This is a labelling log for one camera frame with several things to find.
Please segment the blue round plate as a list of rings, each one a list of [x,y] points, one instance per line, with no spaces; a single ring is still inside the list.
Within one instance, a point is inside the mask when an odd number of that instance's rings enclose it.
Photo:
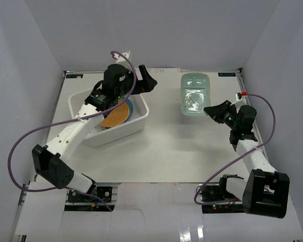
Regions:
[[[125,122],[129,122],[134,114],[134,106],[133,106],[133,103],[131,102],[130,99],[127,99],[126,100],[126,104],[128,105],[129,107],[129,115],[128,117],[126,118]]]

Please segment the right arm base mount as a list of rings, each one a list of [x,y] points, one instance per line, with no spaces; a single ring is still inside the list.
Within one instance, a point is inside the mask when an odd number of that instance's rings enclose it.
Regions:
[[[201,202],[224,201],[211,205],[202,205],[203,214],[228,214],[228,213],[244,213],[242,202],[234,195],[227,195],[220,191],[219,183],[212,183],[202,188],[200,193]]]

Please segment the orange woven round plate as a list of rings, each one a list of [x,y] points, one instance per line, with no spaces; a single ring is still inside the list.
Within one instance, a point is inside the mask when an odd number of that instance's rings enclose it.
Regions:
[[[99,124],[104,128],[113,128],[121,125],[129,117],[130,108],[126,102],[113,109],[108,116]]]

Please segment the white plastic bin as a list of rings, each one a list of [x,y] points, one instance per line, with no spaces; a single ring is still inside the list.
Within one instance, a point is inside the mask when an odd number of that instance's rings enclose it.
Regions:
[[[86,89],[69,96],[68,105],[71,117],[77,115],[84,103],[84,99],[88,97],[90,93],[91,90]],[[134,106],[134,114],[129,122],[124,122],[121,125],[108,129],[97,125],[86,136],[83,143],[89,147],[98,147],[143,130],[145,120],[149,114],[147,103],[141,94],[131,95],[129,99]]]

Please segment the pale green oblong dish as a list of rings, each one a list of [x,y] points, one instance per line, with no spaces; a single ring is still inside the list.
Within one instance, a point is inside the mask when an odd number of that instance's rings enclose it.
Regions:
[[[181,112],[185,116],[207,116],[211,106],[210,78],[204,73],[186,73],[181,77]]]

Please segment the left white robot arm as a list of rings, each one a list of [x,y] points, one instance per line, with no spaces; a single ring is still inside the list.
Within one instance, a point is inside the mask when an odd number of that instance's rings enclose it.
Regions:
[[[73,152],[86,136],[112,111],[120,107],[130,95],[151,92],[157,81],[148,73],[145,65],[139,65],[142,79],[136,72],[120,64],[112,64],[104,71],[99,81],[84,100],[74,121],[44,146],[36,145],[32,150],[35,171],[57,189],[79,191],[85,201],[96,197],[95,181],[75,172],[68,165]]]

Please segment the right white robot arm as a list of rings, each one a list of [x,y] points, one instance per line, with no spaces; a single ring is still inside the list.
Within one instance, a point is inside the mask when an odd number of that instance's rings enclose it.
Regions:
[[[205,107],[204,112],[230,130],[229,141],[245,164],[247,179],[223,175],[219,180],[218,196],[224,201],[238,198],[245,213],[282,219],[286,215],[290,179],[278,172],[265,158],[253,133],[257,111],[249,105],[239,108],[226,100],[217,106]]]

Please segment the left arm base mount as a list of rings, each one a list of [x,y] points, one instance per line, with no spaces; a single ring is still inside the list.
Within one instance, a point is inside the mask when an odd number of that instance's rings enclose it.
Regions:
[[[65,211],[74,212],[112,212],[115,207],[116,193],[111,186],[95,186],[91,194],[103,200],[109,208],[99,199],[90,196],[84,196],[76,192],[67,193]]]

